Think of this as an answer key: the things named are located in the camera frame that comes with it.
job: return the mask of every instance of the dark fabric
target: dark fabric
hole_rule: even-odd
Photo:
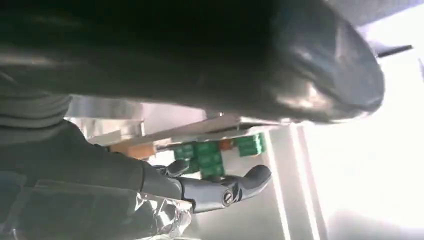
[[[144,162],[86,141],[80,129],[64,121],[63,129],[43,140],[0,146],[0,171],[40,179],[139,191]]]
[[[66,127],[69,95],[18,85],[0,74],[0,146],[41,141]]]

